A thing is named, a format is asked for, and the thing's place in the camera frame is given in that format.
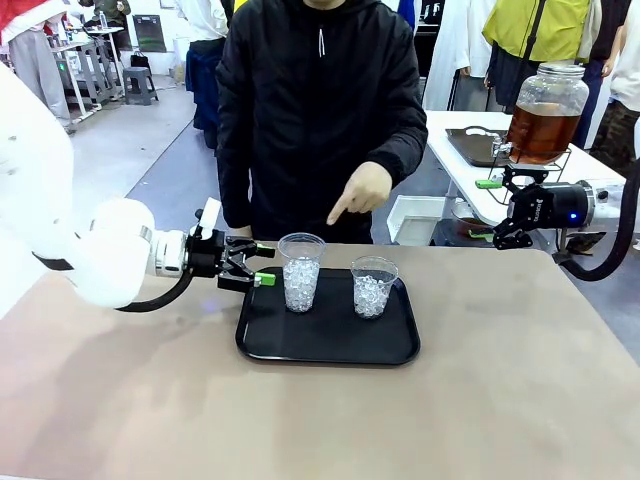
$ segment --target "yellow garment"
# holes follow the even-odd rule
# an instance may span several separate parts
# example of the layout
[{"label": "yellow garment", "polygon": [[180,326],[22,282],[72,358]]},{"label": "yellow garment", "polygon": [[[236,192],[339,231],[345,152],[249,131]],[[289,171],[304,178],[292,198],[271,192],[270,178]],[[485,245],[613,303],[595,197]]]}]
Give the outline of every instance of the yellow garment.
[{"label": "yellow garment", "polygon": [[[590,0],[547,0],[531,60],[576,58],[589,4]],[[538,0],[498,0],[482,34],[489,44],[496,42],[511,55],[522,57],[537,8]]]},{"label": "yellow garment", "polygon": [[236,0],[234,5],[233,5],[233,11],[235,12],[236,10],[238,10],[242,5],[247,3],[247,1],[248,0]]}]

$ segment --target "glass jar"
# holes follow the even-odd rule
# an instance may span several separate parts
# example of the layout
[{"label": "glass jar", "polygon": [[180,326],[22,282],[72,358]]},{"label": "glass jar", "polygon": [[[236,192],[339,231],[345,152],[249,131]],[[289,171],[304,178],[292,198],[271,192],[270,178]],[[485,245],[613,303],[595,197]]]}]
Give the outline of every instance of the glass jar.
[{"label": "glass jar", "polygon": [[583,75],[578,65],[543,63],[524,81],[507,133],[513,162],[545,165],[565,152],[589,96]]}]

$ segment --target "tea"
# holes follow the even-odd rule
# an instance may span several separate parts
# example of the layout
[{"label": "tea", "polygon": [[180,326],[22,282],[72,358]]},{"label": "tea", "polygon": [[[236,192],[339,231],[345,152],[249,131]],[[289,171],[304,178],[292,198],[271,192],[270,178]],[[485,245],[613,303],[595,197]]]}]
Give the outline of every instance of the tea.
[{"label": "tea", "polygon": [[507,133],[507,141],[513,144],[513,162],[545,165],[564,153],[580,115],[558,115],[561,108],[557,103],[529,105],[526,110],[516,106]]}]

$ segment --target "gray pants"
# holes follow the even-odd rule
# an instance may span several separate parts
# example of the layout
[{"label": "gray pants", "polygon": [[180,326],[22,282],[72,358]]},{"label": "gray pants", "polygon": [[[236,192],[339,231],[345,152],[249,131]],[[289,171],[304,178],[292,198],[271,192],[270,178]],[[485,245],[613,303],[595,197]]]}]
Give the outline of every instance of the gray pants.
[{"label": "gray pants", "polygon": [[[456,100],[453,109],[465,112],[484,112],[487,106],[488,91],[484,86],[484,78],[464,77],[460,75]],[[502,107],[496,103],[495,93],[491,92],[487,112],[501,112]]]},{"label": "gray pants", "polygon": [[69,125],[71,115],[62,79],[44,32],[27,30],[21,33],[9,42],[9,53],[20,80],[49,107],[63,126]]}]

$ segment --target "short plastic cup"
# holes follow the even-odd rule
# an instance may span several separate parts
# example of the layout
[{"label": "short plastic cup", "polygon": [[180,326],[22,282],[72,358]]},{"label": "short plastic cup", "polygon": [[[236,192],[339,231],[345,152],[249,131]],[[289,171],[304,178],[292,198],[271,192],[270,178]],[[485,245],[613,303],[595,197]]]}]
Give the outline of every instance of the short plastic cup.
[{"label": "short plastic cup", "polygon": [[353,305],[362,318],[377,318],[384,312],[398,267],[382,257],[360,257],[351,264]]},{"label": "short plastic cup", "polygon": [[278,250],[285,258],[284,299],[292,312],[304,313],[313,306],[326,247],[324,240],[310,233],[292,233],[278,242]]}]

